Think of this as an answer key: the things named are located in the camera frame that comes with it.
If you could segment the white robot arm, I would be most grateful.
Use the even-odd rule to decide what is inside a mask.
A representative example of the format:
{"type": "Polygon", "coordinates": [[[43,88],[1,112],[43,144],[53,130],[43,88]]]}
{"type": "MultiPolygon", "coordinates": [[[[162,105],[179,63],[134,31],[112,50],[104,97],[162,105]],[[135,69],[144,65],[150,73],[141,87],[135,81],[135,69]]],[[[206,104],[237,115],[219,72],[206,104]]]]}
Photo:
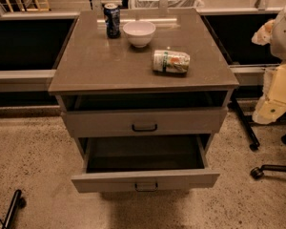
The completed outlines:
{"type": "Polygon", "coordinates": [[[253,121],[270,124],[286,113],[286,5],[275,19],[267,21],[252,37],[257,45],[270,45],[271,54],[281,63],[265,69],[263,95],[253,113],[253,121]]]}

